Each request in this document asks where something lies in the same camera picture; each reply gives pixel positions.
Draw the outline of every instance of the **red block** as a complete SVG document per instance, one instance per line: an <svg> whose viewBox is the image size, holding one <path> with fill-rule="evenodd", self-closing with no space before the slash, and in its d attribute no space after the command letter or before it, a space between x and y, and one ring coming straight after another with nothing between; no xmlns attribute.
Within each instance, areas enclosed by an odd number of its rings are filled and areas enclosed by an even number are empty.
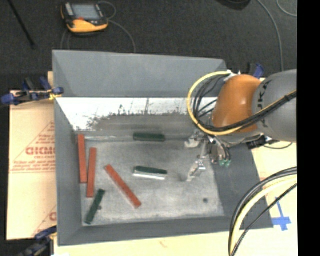
<svg viewBox="0 0 320 256"><path fill-rule="evenodd" d="M131 191L128 185L122 180L119 174L115 171L115 169L109 164L105 168L106 172L109 174L111 179L115 182L115 184L120 188L120 190L126 195L126 197L130 200L134 208L138 208L141 206L141 202L136 197L136 195Z"/></svg>
<svg viewBox="0 0 320 256"><path fill-rule="evenodd" d="M78 151L79 151L79 171L80 171L80 183L87 183L87 160L86 160L86 145L85 136L78 134Z"/></svg>
<svg viewBox="0 0 320 256"><path fill-rule="evenodd" d="M95 195L96 159L97 159L97 149L95 147L90 147L89 166L88 166L88 184L86 187L87 198L93 198Z"/></svg>

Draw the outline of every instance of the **dark floor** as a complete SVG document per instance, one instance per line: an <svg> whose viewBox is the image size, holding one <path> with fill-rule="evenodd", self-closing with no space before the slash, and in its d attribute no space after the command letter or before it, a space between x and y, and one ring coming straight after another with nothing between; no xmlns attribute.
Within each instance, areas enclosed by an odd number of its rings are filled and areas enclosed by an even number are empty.
<svg viewBox="0 0 320 256"><path fill-rule="evenodd" d="M136 52L223 59L233 72L260 63L265 76L297 68L297 17L282 11L276 0L252 0L243 10L223 0L110 0L112 21L130 32ZM30 36L30 43L8 0L0 2L0 96L19 88L26 77L38 79L52 70L52 50L99 50L132 53L128 35L113 23L99 36L70 37L60 16L61 0L12 0ZM296 14L298 0L278 0ZM103 4L109 15L113 9ZM30 241L4 241L8 189L8 109L0 108L0 256L15 255Z"/></svg>

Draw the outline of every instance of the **black cable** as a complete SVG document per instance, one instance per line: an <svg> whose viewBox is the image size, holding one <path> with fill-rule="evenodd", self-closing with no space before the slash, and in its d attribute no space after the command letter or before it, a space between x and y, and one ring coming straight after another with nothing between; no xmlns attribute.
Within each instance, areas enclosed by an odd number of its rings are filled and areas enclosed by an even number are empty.
<svg viewBox="0 0 320 256"><path fill-rule="evenodd" d="M214 109L215 109L215 107L213 107L213 108L211 108L211 109L207 110L206 112L204 112L204 113L202 113L201 115L199 115L199 118L204 117L206 114L208 114L208 113L212 112Z"/></svg>
<svg viewBox="0 0 320 256"><path fill-rule="evenodd" d="M107 17L108 20L111 20L112 18L114 18L116 16L117 8L112 3L108 2L108 1L99 1L98 5L99 4L107 4L113 8L113 14L111 16Z"/></svg>
<svg viewBox="0 0 320 256"><path fill-rule="evenodd" d="M64 48L64 41L65 41L65 37L66 37L66 34L68 33L69 29L66 28L62 34L62 38L61 38L61 41L60 41L60 49L63 49Z"/></svg>
<svg viewBox="0 0 320 256"><path fill-rule="evenodd" d="M248 202L248 200L250 200L256 193L258 193L264 185L268 184L269 182L272 182L274 180L280 179L280 178L284 178L284 177L288 177L291 175L296 175L297 172L297 167L292 167L292 168L288 168L282 171L279 171L271 176L269 176L268 178L260 181L259 183L257 183L255 186L253 186L246 195L244 195L244 197L240 200L240 202L238 203L237 207L234 210L233 216L231 218L231 223L230 223L230 229L229 229L229 233L232 234L234 231L234 225L237 221L237 218L239 216L239 213L243 210L243 208L245 207L246 203ZM229 237L229 241L228 241L228 248L229 248L229 254L230 249L231 249L231 237Z"/></svg>
<svg viewBox="0 0 320 256"><path fill-rule="evenodd" d="M279 3L279 0L276 0L276 5L279 7L279 9L282 11L282 12L284 12L285 14L287 14L287 15L289 15L289 16L292 16L292 17L298 17L298 14L293 14L293 13L291 13L291 12L288 12L288 11L286 11L281 5L280 5L280 3Z"/></svg>
<svg viewBox="0 0 320 256"><path fill-rule="evenodd" d="M242 5L244 3L247 3L248 0L243 0L243 1L232 1L232 0L226 0L227 2L231 3L231 4L235 4L235 5Z"/></svg>
<svg viewBox="0 0 320 256"><path fill-rule="evenodd" d="M137 47L136 47L136 43L132 37L132 35L128 32L128 30L126 30L123 26L121 26L119 23L113 21L113 20L109 20L110 23L118 26L120 29L122 29L130 38L131 42L132 42L132 45L133 45L133 53L136 53L137 52Z"/></svg>
<svg viewBox="0 0 320 256"><path fill-rule="evenodd" d="M277 202L279 202L282 198L284 198L288 193L290 193L292 190L294 190L296 187L298 186L298 184L294 184L293 186L291 186L289 189L287 189L284 193L282 193L276 200L274 200L242 233L242 235L240 236L238 242L235 244L233 251L231 253L230 256L235 256L235 254L237 253L239 246L241 244L241 242L243 241L243 239L245 238L246 234L249 232L249 230L252 228L252 226L266 213L268 212L273 206L275 206L277 204Z"/></svg>
<svg viewBox="0 0 320 256"><path fill-rule="evenodd" d="M210 102L209 104L205 105L204 107L200 108L201 102L203 100L203 98L205 96L207 96L209 93L211 93L217 86L217 84L224 78L228 77L229 74L227 75L217 75L211 79L209 79L207 82L205 82L199 89L199 91L197 92L197 94L194 97L194 102L193 102L193 115L195 116L195 118L201 118L204 115L199 116L200 112L203 111L205 108L207 108L208 106L210 106L211 104L215 103L217 100L214 100L212 102Z"/></svg>
<svg viewBox="0 0 320 256"><path fill-rule="evenodd" d="M230 154L230 151L229 149L226 147L226 145L224 143L221 142L221 146L224 150L224 153L225 153L225 160L229 160L231 161L231 154Z"/></svg>
<svg viewBox="0 0 320 256"><path fill-rule="evenodd" d="M254 115L248 117L245 120L242 120L242 121L239 121L239 122L236 122L234 124L230 124L230 125L227 125L227 126L224 126L224 127L215 127L215 126L212 126L212 125L205 125L200 120L197 119L197 121L203 127L206 127L206 129L208 129L208 130L210 130L212 132L226 132L228 130L235 129L235 128L238 128L238 127L241 127L241 130L242 130L242 129L245 129L245 128L249 127L249 126L252 126L255 123L259 122L260 120L264 119L266 116L270 115L271 113L273 113L274 111L279 109L281 106L283 106L284 104L286 104L287 102L293 100L296 97L297 97L297 91L291 92L291 93L287 94L285 97L283 97L281 100L279 100L277 103L272 105L270 108L264 109L260 113L254 114Z"/></svg>
<svg viewBox="0 0 320 256"><path fill-rule="evenodd" d="M200 107L200 103L202 100L202 93L204 93L207 89L207 86L209 86L211 83L213 83L214 81L216 81L220 76L215 76L213 78L210 78L208 81L206 81L199 89L199 91L196 93L195 97L194 97L194 102L193 102L193 115L195 117L198 116L199 113L199 107Z"/></svg>

